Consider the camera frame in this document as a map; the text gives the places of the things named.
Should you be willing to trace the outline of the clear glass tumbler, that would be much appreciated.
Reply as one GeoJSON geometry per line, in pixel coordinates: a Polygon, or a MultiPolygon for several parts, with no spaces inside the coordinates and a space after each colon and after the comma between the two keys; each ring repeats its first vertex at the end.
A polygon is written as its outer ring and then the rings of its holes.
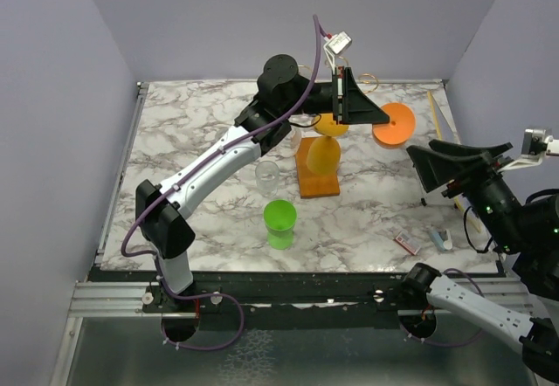
{"type": "Polygon", "coordinates": [[[277,195],[280,182],[280,168],[271,161],[260,162],[255,169],[257,189],[265,197],[277,195]]]}

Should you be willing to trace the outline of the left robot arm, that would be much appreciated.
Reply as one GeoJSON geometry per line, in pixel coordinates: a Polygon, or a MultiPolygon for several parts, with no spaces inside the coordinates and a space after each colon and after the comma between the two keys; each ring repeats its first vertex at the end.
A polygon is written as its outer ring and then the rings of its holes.
{"type": "Polygon", "coordinates": [[[162,300],[180,312],[192,303],[188,248],[196,235],[188,224],[197,206],[244,166],[275,148],[290,132],[293,114],[332,114],[343,125],[386,124],[389,116],[358,87],[350,68],[335,69],[329,82],[300,75],[287,54],[269,58],[258,91],[213,147],[166,180],[144,181],[135,191],[135,218],[155,247],[157,270],[166,282],[162,300]]]}

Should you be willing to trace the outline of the yellow plastic wine glass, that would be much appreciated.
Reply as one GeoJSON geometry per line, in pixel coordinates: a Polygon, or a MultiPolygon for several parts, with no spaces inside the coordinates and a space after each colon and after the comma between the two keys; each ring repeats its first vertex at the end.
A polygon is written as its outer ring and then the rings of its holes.
{"type": "Polygon", "coordinates": [[[332,114],[321,114],[312,124],[319,137],[309,147],[307,167],[316,175],[332,175],[337,171],[342,155],[337,138],[348,132],[349,125],[338,123],[332,114]]]}

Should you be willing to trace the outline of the green plastic wine glass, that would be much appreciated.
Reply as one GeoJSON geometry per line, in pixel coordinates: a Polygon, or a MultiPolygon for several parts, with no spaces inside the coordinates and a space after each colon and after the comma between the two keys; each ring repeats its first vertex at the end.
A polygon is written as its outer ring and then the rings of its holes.
{"type": "Polygon", "coordinates": [[[297,218],[297,210],[287,200],[277,199],[266,205],[263,219],[267,230],[267,241],[273,249],[285,250],[292,245],[297,218]]]}

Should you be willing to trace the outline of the clear wine glass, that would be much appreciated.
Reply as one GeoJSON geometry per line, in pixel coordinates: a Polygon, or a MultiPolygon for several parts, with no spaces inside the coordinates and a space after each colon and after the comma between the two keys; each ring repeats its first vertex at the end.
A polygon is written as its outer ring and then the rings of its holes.
{"type": "Polygon", "coordinates": [[[299,128],[292,128],[290,133],[282,142],[282,155],[284,157],[292,157],[298,152],[302,139],[302,133],[299,128]]]}

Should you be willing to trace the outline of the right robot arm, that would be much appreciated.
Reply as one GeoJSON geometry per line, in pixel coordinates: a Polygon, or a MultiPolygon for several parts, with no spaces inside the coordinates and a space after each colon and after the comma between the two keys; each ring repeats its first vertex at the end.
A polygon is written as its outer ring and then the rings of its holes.
{"type": "Polygon", "coordinates": [[[558,381],[558,193],[543,190],[520,203],[503,179],[513,160],[511,143],[471,147],[431,140],[406,151],[427,192],[441,186],[442,195],[466,197],[495,242],[498,253],[514,255],[514,272],[547,309],[531,317],[497,305],[458,286],[435,268],[418,263],[401,287],[412,308],[425,303],[445,309],[506,343],[538,376],[558,381]]]}

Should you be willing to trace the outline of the orange plastic wine glass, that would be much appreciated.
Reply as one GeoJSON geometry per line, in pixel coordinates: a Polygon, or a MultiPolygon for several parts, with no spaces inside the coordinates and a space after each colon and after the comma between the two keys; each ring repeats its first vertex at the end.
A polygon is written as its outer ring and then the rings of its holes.
{"type": "Polygon", "coordinates": [[[385,148],[403,146],[412,136],[416,128],[416,117],[411,108],[399,102],[391,102],[381,106],[389,116],[386,124],[372,126],[374,140],[385,148]]]}

